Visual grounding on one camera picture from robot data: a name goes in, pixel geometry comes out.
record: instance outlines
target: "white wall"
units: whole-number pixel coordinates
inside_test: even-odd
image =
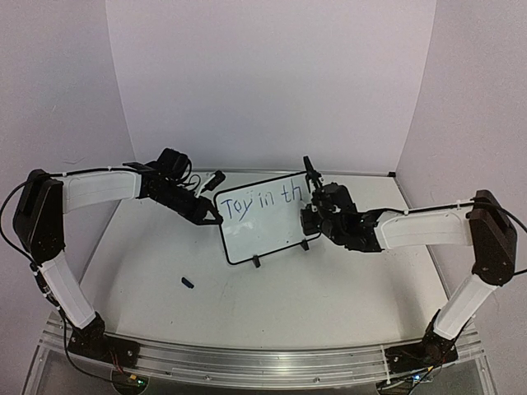
[[[107,2],[138,160],[395,170],[435,0]]]
[[[104,0],[2,2],[0,119],[2,199],[34,168],[74,170],[133,159]],[[112,208],[68,215],[67,255],[77,275]],[[3,221],[9,230],[12,209]],[[1,394],[21,391],[49,311],[27,261],[0,241]]]
[[[398,178],[414,206],[471,198],[479,188],[527,221],[527,2],[441,0]],[[519,230],[517,269],[527,267]],[[467,248],[436,249],[451,289]],[[478,329],[500,394],[527,390],[527,276],[480,309]]]

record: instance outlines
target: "cable tie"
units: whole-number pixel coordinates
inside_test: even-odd
[[[385,348],[384,346],[381,344],[380,345],[380,352],[382,352],[382,362],[385,366],[385,372],[386,372],[386,383],[387,384],[390,384],[391,383],[391,380],[389,379],[389,369],[388,369],[388,361],[386,360],[386,355],[385,355]]]

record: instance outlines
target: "white arm segment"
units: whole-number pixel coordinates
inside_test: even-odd
[[[66,262],[64,251],[55,259],[44,262],[40,272],[73,325],[83,329],[96,317],[95,310],[82,293]]]
[[[387,211],[379,217],[375,235],[382,249],[423,244],[472,245],[466,217],[470,211],[472,207],[409,211],[407,215]],[[454,339],[496,288],[471,274],[441,309],[434,322],[434,332],[447,340]]]
[[[447,340],[454,339],[496,288],[475,274],[468,276],[437,315],[434,332]]]
[[[141,189],[141,175],[131,171],[101,171],[57,180],[64,183],[64,214],[91,204],[134,199]]]
[[[407,215],[386,211],[379,217],[375,236],[382,249],[405,245],[472,245],[469,220],[472,207],[411,212]]]
[[[131,171],[101,171],[57,178],[63,182],[63,213],[102,202],[139,196],[141,175]],[[72,274],[64,251],[42,264],[40,272],[68,318],[83,329],[96,312]]]

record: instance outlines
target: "white backdrop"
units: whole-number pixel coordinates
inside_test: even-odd
[[[136,157],[197,167],[395,170],[434,0],[106,2]]]

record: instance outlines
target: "whiteboard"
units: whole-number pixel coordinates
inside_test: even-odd
[[[227,262],[235,265],[316,239],[305,236],[300,209],[311,202],[305,172],[221,191],[214,203]]]

